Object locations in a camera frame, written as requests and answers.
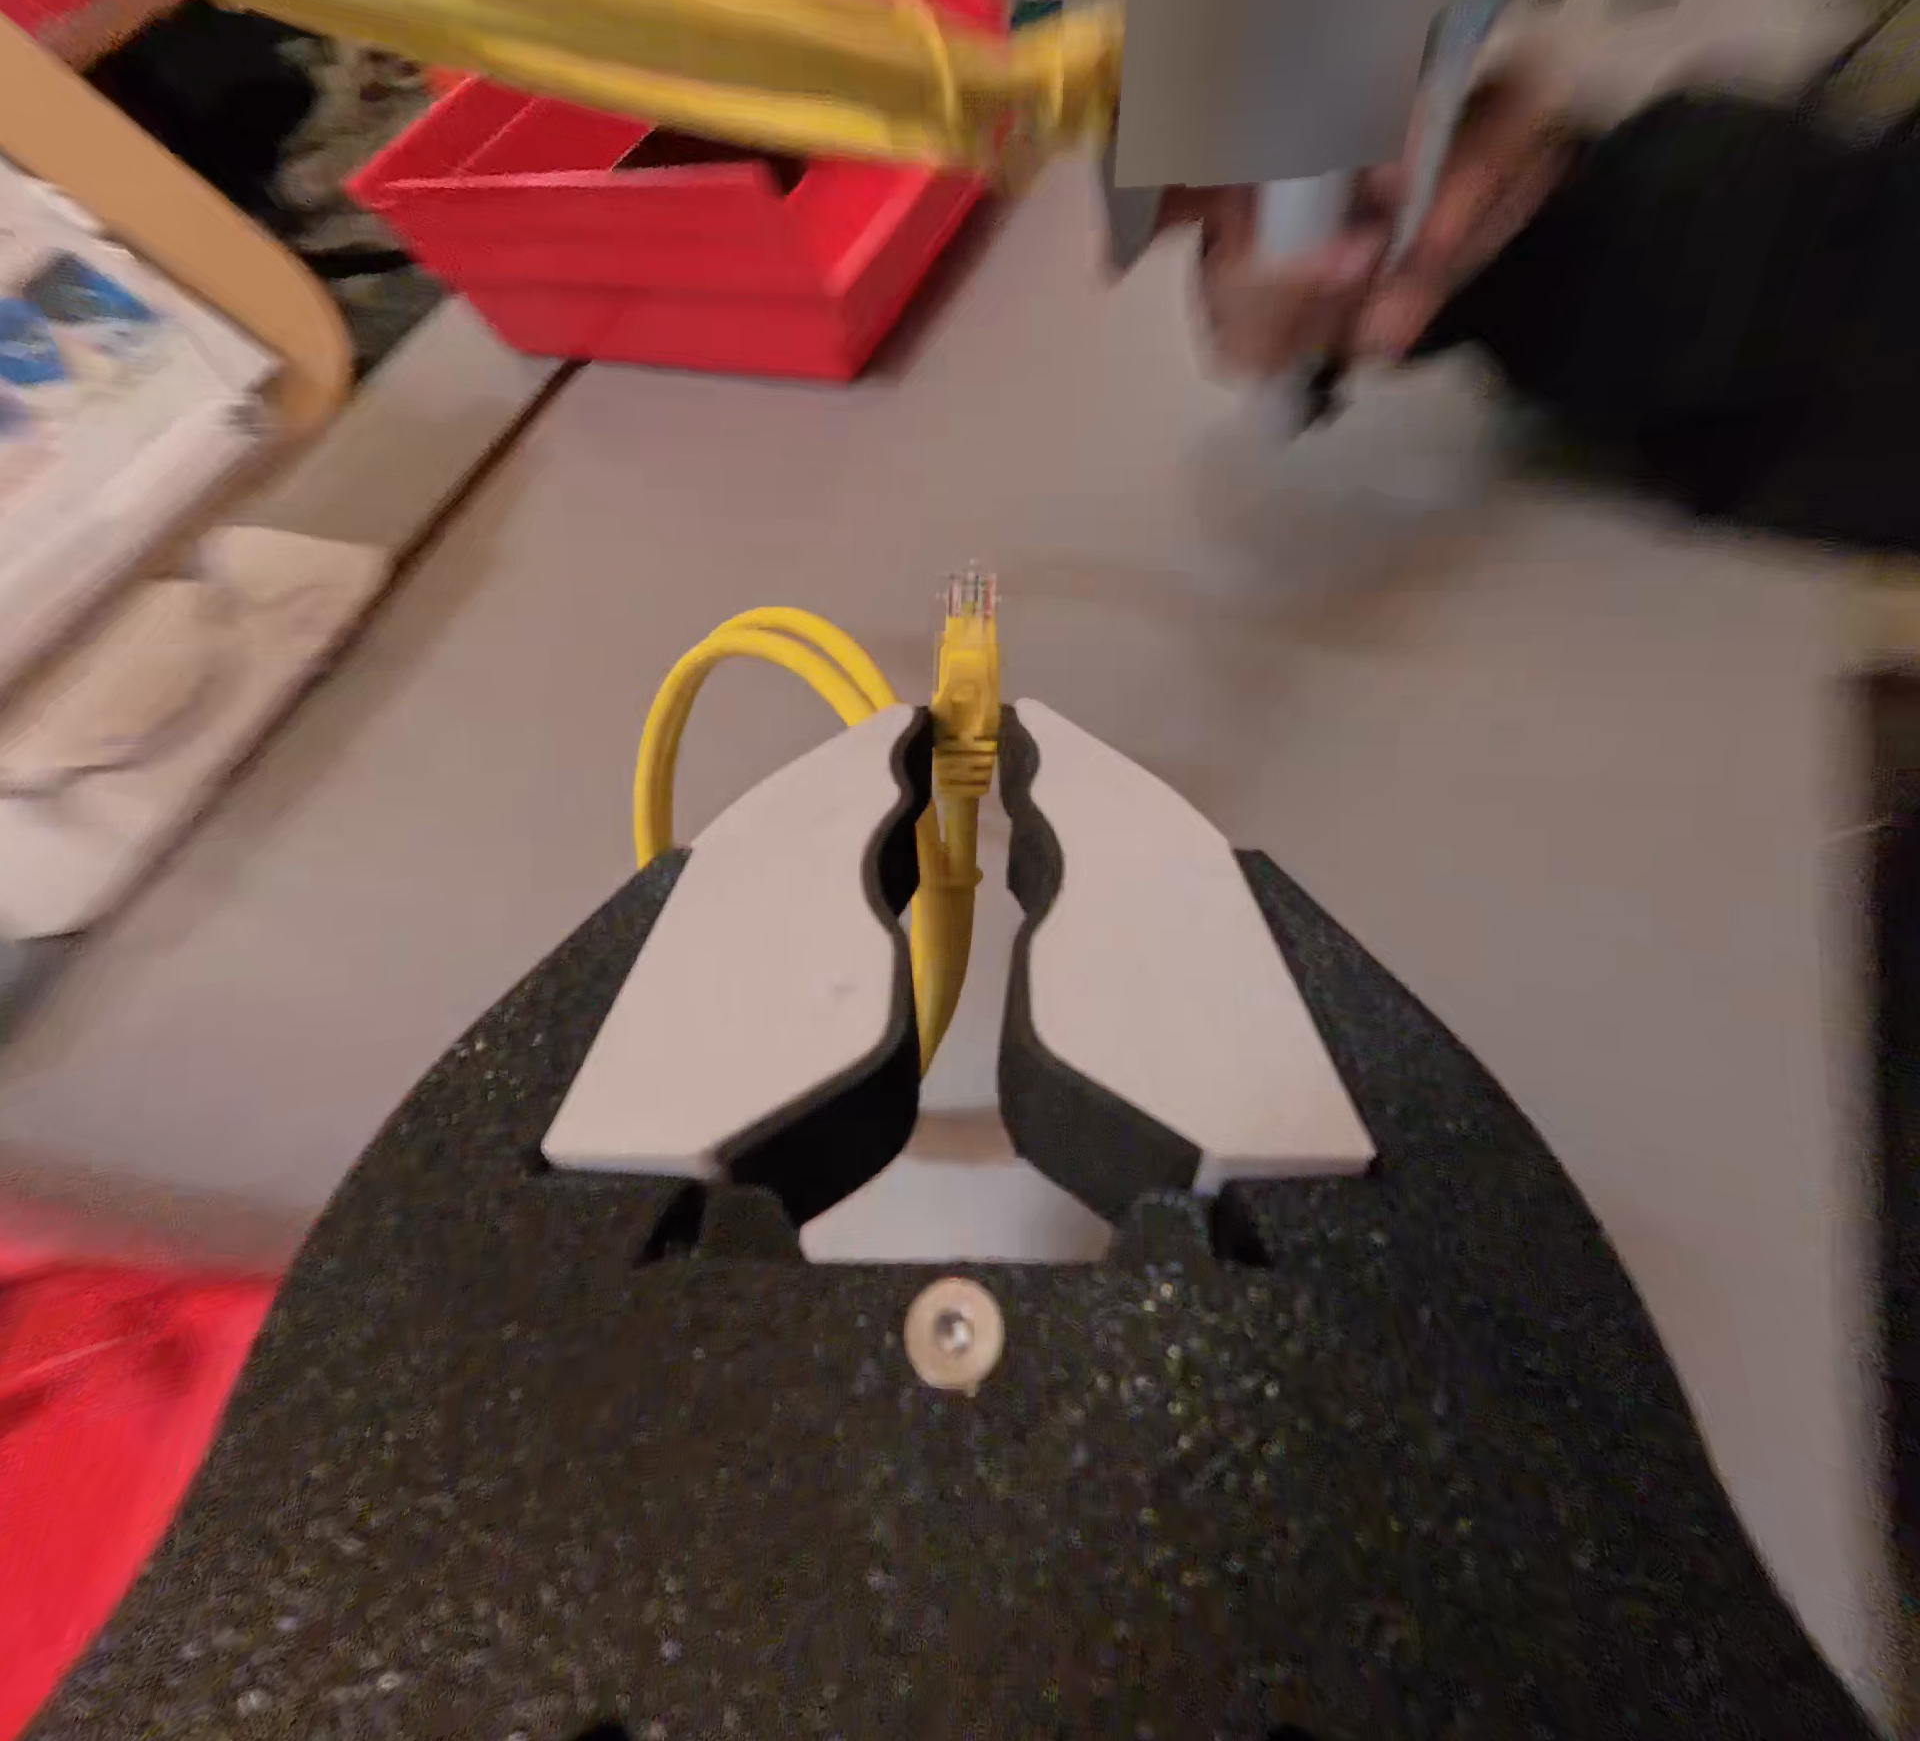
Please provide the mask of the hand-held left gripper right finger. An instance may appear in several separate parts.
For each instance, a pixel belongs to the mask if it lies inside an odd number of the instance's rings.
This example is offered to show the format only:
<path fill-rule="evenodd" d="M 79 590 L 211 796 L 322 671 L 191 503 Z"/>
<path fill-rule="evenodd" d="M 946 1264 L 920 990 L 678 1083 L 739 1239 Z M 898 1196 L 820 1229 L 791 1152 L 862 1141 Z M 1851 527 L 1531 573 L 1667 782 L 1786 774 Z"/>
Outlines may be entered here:
<path fill-rule="evenodd" d="M 1374 1139 L 1211 821 L 1031 697 L 1002 728 L 999 796 L 1014 1149 L 1087 1209 L 1363 1176 Z"/>

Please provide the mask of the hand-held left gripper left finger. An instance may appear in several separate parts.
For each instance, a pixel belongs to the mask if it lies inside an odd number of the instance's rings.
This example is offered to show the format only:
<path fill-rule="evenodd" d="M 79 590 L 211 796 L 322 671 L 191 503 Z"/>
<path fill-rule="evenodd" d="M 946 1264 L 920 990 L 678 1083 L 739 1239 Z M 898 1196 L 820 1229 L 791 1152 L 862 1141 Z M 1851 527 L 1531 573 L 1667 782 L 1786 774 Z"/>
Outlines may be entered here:
<path fill-rule="evenodd" d="M 670 855 L 541 1139 L 551 1170 L 750 1186 L 807 1226 L 898 1157 L 923 1093 L 904 913 L 928 774 L 925 713 L 888 703 Z"/>

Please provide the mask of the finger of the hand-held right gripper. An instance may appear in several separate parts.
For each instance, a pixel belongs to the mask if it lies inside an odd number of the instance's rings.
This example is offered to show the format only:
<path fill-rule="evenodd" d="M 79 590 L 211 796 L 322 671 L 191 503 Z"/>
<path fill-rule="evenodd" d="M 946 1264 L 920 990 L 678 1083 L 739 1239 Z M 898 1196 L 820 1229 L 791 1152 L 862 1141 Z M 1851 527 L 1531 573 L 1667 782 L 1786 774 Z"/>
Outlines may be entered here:
<path fill-rule="evenodd" d="M 1444 0 L 1124 0 L 1120 190 L 1305 181 L 1405 148 Z"/>

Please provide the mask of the person's right forearm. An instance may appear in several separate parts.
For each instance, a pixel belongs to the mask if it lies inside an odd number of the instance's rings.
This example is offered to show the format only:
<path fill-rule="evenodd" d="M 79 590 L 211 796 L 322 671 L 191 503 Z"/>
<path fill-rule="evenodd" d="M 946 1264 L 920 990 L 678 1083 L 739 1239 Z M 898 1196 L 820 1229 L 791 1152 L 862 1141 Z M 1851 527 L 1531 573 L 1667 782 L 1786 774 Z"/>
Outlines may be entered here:
<path fill-rule="evenodd" d="M 1677 94 L 1550 159 L 1406 350 L 1473 347 L 1702 519 L 1915 553 L 1915 114 L 1858 140 Z"/>

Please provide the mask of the person's right hand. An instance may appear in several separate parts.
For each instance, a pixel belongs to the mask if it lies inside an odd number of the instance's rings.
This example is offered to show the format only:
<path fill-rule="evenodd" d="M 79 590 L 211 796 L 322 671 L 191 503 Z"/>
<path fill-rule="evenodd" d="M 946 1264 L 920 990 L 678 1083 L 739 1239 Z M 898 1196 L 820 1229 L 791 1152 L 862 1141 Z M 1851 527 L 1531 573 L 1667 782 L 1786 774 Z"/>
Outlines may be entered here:
<path fill-rule="evenodd" d="M 1161 228 L 1196 230 L 1197 305 L 1216 365 L 1263 379 L 1316 356 L 1405 356 L 1534 217 L 1560 170 L 1560 143 L 1559 116 L 1526 85 L 1481 89 L 1403 246 L 1392 239 L 1411 182 L 1398 166 L 1363 172 L 1332 235 L 1290 251 L 1259 243 L 1250 186 L 1165 194 Z"/>

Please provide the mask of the white cloth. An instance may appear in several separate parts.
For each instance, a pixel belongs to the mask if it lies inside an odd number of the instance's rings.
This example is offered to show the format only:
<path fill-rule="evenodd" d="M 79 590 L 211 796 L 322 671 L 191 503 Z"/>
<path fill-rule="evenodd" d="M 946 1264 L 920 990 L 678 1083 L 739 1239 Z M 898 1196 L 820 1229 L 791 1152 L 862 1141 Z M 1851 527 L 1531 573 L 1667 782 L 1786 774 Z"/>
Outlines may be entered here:
<path fill-rule="evenodd" d="M 4 938 L 113 913 L 346 645 L 391 565 L 376 545 L 223 526 L 11 697 Z"/>

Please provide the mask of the red plastic bin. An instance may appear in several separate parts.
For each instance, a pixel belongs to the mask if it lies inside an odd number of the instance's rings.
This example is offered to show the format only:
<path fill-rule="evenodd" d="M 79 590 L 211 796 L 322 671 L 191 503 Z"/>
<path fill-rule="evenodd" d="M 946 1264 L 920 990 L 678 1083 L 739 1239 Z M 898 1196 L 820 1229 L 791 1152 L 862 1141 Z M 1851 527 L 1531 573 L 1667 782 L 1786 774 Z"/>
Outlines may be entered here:
<path fill-rule="evenodd" d="M 830 386 L 869 367 L 987 193 L 481 78 L 348 190 L 524 354 Z"/>

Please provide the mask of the red cloth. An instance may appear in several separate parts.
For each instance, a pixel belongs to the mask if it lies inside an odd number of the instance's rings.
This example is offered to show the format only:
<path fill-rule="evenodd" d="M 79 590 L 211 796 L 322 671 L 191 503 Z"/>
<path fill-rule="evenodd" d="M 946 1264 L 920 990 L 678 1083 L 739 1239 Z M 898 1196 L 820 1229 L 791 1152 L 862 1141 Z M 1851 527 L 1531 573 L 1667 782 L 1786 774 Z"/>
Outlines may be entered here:
<path fill-rule="evenodd" d="M 4 1217 L 5 1739 L 155 1555 L 277 1290 L 274 1273 L 76 1247 Z"/>

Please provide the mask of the printed paper sheet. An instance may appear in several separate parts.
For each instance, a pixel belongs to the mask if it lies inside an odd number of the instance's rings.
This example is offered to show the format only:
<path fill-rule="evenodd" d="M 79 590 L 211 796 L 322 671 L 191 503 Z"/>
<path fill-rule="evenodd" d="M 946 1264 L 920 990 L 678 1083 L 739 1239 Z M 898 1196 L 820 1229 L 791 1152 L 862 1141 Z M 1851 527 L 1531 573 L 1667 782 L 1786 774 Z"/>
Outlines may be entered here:
<path fill-rule="evenodd" d="M 250 458 L 281 359 L 2 166 L 2 679 Z"/>

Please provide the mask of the wooden clipboard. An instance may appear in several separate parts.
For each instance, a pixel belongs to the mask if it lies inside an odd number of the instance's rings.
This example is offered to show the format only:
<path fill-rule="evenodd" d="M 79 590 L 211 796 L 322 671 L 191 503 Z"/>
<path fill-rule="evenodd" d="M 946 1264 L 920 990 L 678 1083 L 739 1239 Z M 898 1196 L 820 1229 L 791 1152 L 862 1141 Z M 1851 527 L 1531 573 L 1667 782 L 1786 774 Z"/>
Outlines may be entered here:
<path fill-rule="evenodd" d="M 271 391 L 278 456 L 300 454 L 328 430 L 352 395 L 354 348 L 322 284 L 9 21 L 2 23 L 2 153 L 278 356 Z"/>

